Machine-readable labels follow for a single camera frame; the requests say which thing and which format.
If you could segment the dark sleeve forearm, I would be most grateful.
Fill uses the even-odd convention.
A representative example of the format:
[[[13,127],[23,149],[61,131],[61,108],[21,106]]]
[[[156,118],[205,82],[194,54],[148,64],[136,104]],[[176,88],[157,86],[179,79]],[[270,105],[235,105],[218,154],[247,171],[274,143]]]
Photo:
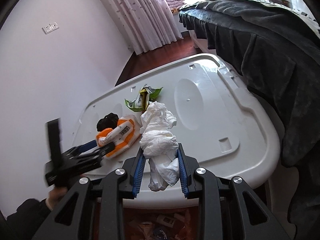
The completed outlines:
[[[15,239],[32,239],[51,211],[46,199],[27,199],[7,217],[7,223]]]

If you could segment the person left hand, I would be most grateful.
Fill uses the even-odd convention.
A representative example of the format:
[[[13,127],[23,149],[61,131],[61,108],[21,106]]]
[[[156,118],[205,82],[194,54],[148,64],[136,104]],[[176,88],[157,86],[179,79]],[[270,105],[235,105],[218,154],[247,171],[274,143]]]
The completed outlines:
[[[52,211],[59,201],[66,195],[66,187],[55,187],[49,193],[46,199],[47,207]]]

